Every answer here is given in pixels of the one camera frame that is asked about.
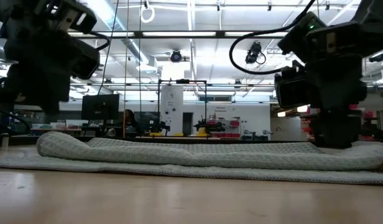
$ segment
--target wooden table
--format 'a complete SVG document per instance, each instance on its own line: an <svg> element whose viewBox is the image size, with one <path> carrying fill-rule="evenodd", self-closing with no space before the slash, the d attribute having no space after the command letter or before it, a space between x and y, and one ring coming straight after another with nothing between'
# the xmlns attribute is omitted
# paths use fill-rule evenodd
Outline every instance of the wooden table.
<svg viewBox="0 0 383 224"><path fill-rule="evenodd" d="M382 224L383 187L0 169L0 224L20 223Z"/></svg>

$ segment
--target table surface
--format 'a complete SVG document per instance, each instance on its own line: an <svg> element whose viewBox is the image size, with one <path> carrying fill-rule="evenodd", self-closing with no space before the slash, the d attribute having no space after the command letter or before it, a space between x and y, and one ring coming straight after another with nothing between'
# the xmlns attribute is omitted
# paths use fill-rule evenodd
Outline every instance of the table surface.
<svg viewBox="0 0 383 224"><path fill-rule="evenodd" d="M3 223L380 224L383 186L0 169Z"/></svg>

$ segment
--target ceiling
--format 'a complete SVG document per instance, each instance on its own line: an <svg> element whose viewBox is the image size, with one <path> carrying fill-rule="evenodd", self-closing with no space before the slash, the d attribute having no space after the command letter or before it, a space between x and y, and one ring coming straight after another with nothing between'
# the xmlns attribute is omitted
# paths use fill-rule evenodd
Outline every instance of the ceiling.
<svg viewBox="0 0 383 224"><path fill-rule="evenodd" d="M119 5L117 18L129 31L186 31L186 30L267 30L275 29L291 23L296 16L303 10L309 0L271 0L272 10L268 11L268 0L149 0L149 4L155 10L155 16L149 23L141 22L140 5L144 1L125 1L119 0L81 0L83 4L92 7L91 2L98 4L98 7L92 7L98 17L98 23L95 25L95 31L111 31L104 22L104 11L107 2L113 9ZM356 8L360 1L355 0L330 0L330 9L325 10L326 1L319 0L318 6L315 4L311 8L320 19L325 22L331 22L332 25L350 21L354 16ZM220 5L220 11L217 11L217 3ZM150 17L150 11L143 13L145 19ZM83 40L86 43L95 46L102 44L103 40ZM246 52L254 41L259 41L266 54L265 64L247 66L244 62ZM281 55L277 47L279 39L262 38L258 40L244 40L237 45L234 51L234 59L239 65L250 70L272 70L286 65L291 65L295 59L293 55ZM273 84L273 75L253 76L247 75L235 69L229 60L229 48L234 39L140 39L135 40L141 51L148 56L155 57L159 68L168 63L168 54L173 50L180 50L181 54L188 59L184 64L190 64L189 58L194 54L193 63L195 65L195 76L189 65L185 65L185 78L207 80L210 83L234 83L236 79L243 83L271 83ZM0 39L0 46L3 46L5 40ZM91 79L92 82L100 83L103 78L112 78L115 83L124 83L125 76L127 83L157 82L159 76L156 73L139 72L136 67L138 64L135 58L127 51L126 46L121 39L113 39L108 49L101 51L101 63L104 64L104 70L96 72L96 76ZM364 63L365 73L368 74L366 80L377 79L381 75L383 62ZM121 90L122 87L105 88L109 90ZM144 90L153 90L152 87L145 87ZM250 89L240 89L239 91L248 91ZM267 88L255 88L253 91L269 91Z"/></svg>

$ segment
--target monitor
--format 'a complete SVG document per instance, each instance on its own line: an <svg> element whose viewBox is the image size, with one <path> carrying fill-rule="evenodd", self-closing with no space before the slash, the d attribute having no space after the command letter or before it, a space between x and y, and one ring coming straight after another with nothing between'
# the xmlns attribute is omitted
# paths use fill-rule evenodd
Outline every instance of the monitor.
<svg viewBox="0 0 383 224"><path fill-rule="evenodd" d="M119 95L84 96L82 99L81 119L109 120L118 119Z"/></svg>

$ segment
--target desk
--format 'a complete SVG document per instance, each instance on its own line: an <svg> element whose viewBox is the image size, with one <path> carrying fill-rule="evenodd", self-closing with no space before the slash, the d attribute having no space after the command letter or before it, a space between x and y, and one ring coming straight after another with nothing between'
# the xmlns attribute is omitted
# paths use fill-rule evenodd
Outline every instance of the desk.
<svg viewBox="0 0 383 224"><path fill-rule="evenodd" d="M109 222L381 224L383 187L0 169L0 224Z"/></svg>

